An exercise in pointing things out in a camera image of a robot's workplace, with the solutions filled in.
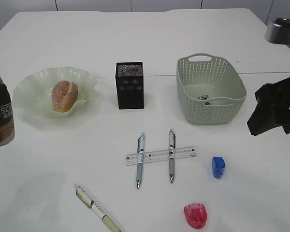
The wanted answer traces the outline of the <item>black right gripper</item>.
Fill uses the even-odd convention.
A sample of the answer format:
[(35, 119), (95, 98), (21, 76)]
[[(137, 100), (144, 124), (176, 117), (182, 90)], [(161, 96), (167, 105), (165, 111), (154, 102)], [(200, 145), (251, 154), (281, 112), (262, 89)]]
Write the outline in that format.
[(251, 135), (257, 136), (273, 128), (282, 127), (290, 133), (290, 77), (267, 83), (255, 92), (257, 106), (247, 125)]

